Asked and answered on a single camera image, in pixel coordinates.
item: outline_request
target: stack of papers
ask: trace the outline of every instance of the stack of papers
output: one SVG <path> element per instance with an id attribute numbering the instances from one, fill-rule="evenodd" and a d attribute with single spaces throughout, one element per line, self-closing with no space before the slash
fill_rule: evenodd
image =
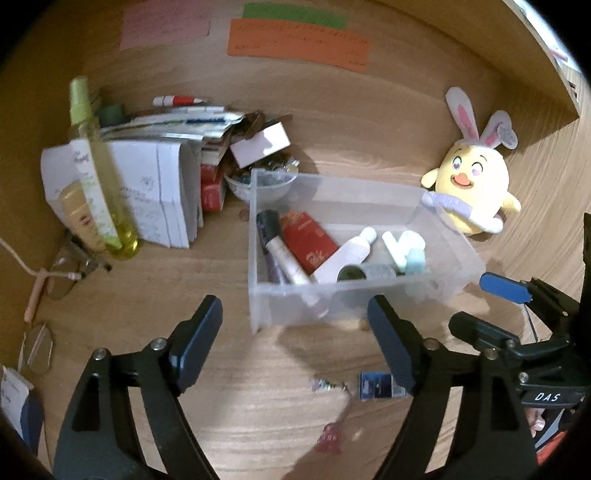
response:
<path id="1" fill-rule="evenodd" d="M 203 227 L 200 144 L 183 141 L 107 142 L 119 180 L 119 201 L 128 208 L 139 237 L 165 247 L 189 248 Z M 46 148 L 41 177 L 47 203 L 66 227 L 61 191 L 78 180 L 69 145 Z"/>
<path id="2" fill-rule="evenodd" d="M 179 138 L 201 141 L 220 139 L 232 125 L 244 119 L 242 112 L 192 111 L 139 116 L 131 122 L 100 130 L 103 138 Z"/>
<path id="3" fill-rule="evenodd" d="M 209 140 L 202 149 L 201 163 L 203 165 L 211 165 L 217 167 L 232 139 L 232 129 L 226 131 L 224 136 L 218 140 Z"/>

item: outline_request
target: white cap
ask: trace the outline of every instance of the white cap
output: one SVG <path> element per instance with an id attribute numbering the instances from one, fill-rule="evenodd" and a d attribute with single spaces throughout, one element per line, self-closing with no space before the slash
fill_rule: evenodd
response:
<path id="1" fill-rule="evenodd" d="M 404 255 L 408 255 L 408 252 L 417 248 L 419 250 L 425 250 L 425 239 L 417 232 L 412 230 L 405 230 L 398 239 L 398 246 L 402 249 Z"/>
<path id="2" fill-rule="evenodd" d="M 359 234 L 359 236 L 361 238 L 365 238 L 368 241 L 368 243 L 371 245 L 371 244 L 373 244 L 375 239 L 378 237 L 378 233 L 375 231 L 374 228 L 367 226 L 363 230 L 361 230 L 361 233 Z"/>

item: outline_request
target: red marker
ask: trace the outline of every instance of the red marker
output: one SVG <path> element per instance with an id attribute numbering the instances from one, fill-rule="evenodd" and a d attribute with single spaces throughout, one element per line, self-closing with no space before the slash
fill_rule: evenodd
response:
<path id="1" fill-rule="evenodd" d="M 154 106 L 190 106 L 205 103 L 205 100 L 181 95 L 167 95 L 166 97 L 155 97 Z"/>

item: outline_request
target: blue gripper pad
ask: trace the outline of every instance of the blue gripper pad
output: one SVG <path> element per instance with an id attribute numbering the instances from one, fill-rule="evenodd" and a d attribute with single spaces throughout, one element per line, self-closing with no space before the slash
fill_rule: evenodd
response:
<path id="1" fill-rule="evenodd" d="M 485 272 L 480 277 L 480 287 L 485 292 L 512 301 L 517 304 L 524 304 L 531 301 L 531 293 L 524 283 L 501 277 L 500 275 Z"/>

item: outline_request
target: red package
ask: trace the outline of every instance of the red package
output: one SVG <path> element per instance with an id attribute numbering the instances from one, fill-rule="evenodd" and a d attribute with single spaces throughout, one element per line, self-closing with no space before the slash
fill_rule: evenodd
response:
<path id="1" fill-rule="evenodd" d="M 290 212 L 281 219 L 287 248 L 308 275 L 329 259 L 339 246 L 306 212 Z"/>
<path id="2" fill-rule="evenodd" d="M 221 170 L 217 172 L 214 181 L 201 182 L 201 205 L 204 212 L 221 212 L 225 197 L 226 182 Z"/>
<path id="3" fill-rule="evenodd" d="M 217 177 L 218 165 L 201 164 L 201 181 L 215 182 Z"/>
<path id="4" fill-rule="evenodd" d="M 322 430 L 322 435 L 318 438 L 314 450 L 320 453 L 338 455 L 341 443 L 343 443 L 343 433 L 340 423 L 329 423 Z"/>

